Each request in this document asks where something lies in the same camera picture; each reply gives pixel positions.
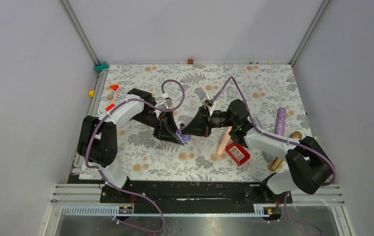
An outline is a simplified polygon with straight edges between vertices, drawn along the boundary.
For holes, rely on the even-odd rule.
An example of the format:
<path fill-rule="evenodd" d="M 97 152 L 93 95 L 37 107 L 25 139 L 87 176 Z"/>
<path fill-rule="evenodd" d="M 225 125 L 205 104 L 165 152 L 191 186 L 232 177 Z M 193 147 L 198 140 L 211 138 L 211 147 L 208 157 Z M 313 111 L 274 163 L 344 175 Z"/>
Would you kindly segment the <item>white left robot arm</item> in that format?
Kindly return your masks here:
<path fill-rule="evenodd" d="M 112 196 L 119 202 L 130 198 L 131 189 L 125 185 L 127 176 L 117 160 L 118 128 L 135 120 L 152 127 L 153 137 L 158 140 L 178 145 L 186 143 L 175 124 L 171 98 L 167 93 L 162 96 L 164 101 L 157 104 L 151 93 L 133 88 L 104 118 L 86 116 L 83 119 L 77 153 L 85 159 L 87 168 L 97 170 L 107 185 L 114 186 Z"/>

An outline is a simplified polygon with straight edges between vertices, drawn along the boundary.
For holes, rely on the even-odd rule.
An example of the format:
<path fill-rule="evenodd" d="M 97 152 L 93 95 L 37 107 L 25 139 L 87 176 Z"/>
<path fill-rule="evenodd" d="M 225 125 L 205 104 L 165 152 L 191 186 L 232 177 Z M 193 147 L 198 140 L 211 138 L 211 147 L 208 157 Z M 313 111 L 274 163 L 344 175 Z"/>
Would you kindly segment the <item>lavender earbud charging case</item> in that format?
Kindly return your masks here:
<path fill-rule="evenodd" d="M 175 132 L 175 135 L 177 136 L 177 139 L 179 140 L 179 143 L 181 145 L 186 145 L 189 141 L 191 141 L 191 136 L 183 134 L 182 130 L 183 130 L 183 127 L 179 128 Z"/>

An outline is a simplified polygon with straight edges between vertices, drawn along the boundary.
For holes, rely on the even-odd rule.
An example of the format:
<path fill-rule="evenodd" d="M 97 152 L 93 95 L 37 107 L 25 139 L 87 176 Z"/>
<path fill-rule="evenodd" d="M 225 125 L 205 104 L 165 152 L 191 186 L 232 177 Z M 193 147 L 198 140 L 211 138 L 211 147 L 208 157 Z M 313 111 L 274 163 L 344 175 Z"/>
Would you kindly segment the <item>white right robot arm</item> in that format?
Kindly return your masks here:
<path fill-rule="evenodd" d="M 288 165 L 288 171 L 265 179 L 266 185 L 260 190 L 264 201 L 272 203 L 280 194 L 298 189 L 313 195 L 321 186 L 327 185 L 327 179 L 334 174 L 334 165 L 313 137 L 286 139 L 257 129 L 249 121 L 248 108 L 240 99 L 232 101 L 224 112 L 210 113 L 201 106 L 193 120 L 182 129 L 182 134 L 208 137 L 212 129 L 228 126 L 233 143 L 281 157 Z"/>

